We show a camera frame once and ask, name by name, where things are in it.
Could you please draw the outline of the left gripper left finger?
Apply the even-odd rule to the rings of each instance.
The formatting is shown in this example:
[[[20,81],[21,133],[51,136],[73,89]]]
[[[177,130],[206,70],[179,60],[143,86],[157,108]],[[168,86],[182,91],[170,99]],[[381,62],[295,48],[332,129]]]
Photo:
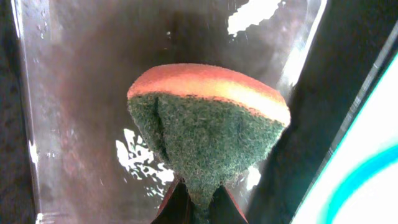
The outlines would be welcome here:
[[[151,224],[197,224],[195,206],[184,179],[175,179],[170,185]]]

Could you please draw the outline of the green orange scrub sponge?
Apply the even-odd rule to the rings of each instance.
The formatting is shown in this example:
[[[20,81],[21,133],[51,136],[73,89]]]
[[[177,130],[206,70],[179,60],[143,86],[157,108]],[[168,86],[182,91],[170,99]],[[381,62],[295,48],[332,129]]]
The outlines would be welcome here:
[[[290,124],[277,90],[213,65],[153,67],[131,85],[127,103],[148,147],[183,177],[200,213],[216,189],[264,160]]]

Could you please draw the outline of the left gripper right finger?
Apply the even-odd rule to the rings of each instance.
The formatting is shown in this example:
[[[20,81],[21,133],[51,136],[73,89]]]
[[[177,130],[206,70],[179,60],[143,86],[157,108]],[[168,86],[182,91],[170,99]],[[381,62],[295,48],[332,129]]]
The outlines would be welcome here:
[[[211,224],[248,224],[230,191],[221,185],[209,206]]]

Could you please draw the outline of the light blue plate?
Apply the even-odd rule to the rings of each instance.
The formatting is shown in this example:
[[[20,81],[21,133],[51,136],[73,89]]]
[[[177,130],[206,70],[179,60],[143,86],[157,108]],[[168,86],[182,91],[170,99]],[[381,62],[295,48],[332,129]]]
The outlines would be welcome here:
[[[397,164],[365,181],[338,210],[335,224],[397,224]]]

